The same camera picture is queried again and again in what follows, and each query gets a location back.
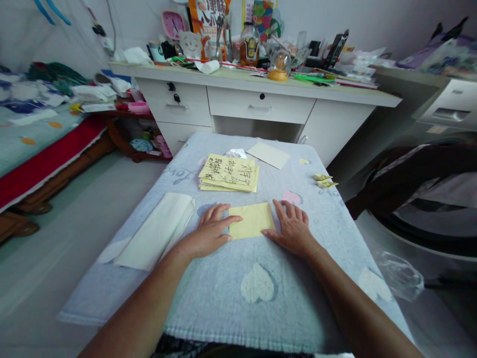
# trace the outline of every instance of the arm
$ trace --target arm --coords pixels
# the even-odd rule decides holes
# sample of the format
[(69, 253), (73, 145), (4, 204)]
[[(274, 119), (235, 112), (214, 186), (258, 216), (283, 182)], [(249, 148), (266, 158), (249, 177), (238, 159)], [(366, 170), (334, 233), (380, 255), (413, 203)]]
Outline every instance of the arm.
[(308, 215), (282, 201), (273, 201), (282, 233), (264, 235), (306, 260), (317, 275), (334, 315), (356, 357), (423, 357), (393, 321), (354, 283), (308, 229)]
[(240, 216), (220, 220), (230, 205), (216, 205), (202, 216), (196, 231), (184, 237), (104, 325), (80, 354), (85, 357), (149, 357), (185, 270), (194, 258), (211, 254), (232, 238), (221, 235)]

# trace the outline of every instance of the hand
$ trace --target hand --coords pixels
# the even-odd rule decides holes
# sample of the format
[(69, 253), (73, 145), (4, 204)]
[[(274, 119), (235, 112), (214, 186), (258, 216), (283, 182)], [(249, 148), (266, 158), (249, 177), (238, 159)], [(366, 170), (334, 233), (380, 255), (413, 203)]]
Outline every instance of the hand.
[(232, 240), (232, 236), (221, 234), (233, 222), (242, 221), (242, 217), (234, 215), (220, 220), (222, 213), (229, 208), (230, 204), (217, 204), (207, 210), (202, 215), (197, 229), (177, 244), (179, 250), (193, 260), (210, 255)]
[(282, 233), (279, 234), (275, 230), (263, 230), (263, 234), (302, 259), (312, 256), (319, 248), (319, 244), (308, 228), (306, 212), (286, 200), (281, 202), (287, 207), (286, 212), (277, 200), (273, 200), (273, 203), (277, 208)]

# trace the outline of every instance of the red blanket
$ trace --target red blanket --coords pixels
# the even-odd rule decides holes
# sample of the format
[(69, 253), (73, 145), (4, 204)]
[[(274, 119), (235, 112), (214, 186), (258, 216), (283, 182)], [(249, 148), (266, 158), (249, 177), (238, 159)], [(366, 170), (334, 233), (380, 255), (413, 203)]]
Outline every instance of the red blanket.
[(0, 178), (0, 212), (66, 167), (98, 140), (105, 128), (103, 118), (90, 116), (63, 138)]

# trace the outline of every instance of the white desk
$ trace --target white desk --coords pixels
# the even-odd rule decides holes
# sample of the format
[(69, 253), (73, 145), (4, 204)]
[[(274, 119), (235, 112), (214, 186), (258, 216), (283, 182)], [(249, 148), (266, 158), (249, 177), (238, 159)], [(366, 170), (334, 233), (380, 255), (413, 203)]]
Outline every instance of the white desk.
[(401, 101), (376, 90), (282, 83), (238, 69), (205, 75), (176, 67), (109, 66), (136, 78), (173, 155), (190, 134), (211, 132), (309, 144), (328, 166), (376, 106)]

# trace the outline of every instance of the paper square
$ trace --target paper square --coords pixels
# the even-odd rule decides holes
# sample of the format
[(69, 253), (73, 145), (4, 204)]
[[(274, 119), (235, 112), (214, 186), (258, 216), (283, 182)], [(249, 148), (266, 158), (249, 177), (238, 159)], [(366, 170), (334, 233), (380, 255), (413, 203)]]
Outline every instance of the paper square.
[(274, 166), (277, 169), (282, 169), (290, 158), (290, 154), (260, 142), (247, 150), (247, 153), (259, 158), (260, 160), (270, 164), (271, 166)]
[(229, 216), (239, 215), (242, 221), (232, 223), (229, 226), (230, 235), (234, 240), (262, 236), (265, 229), (275, 230), (270, 204), (238, 206), (229, 209)]

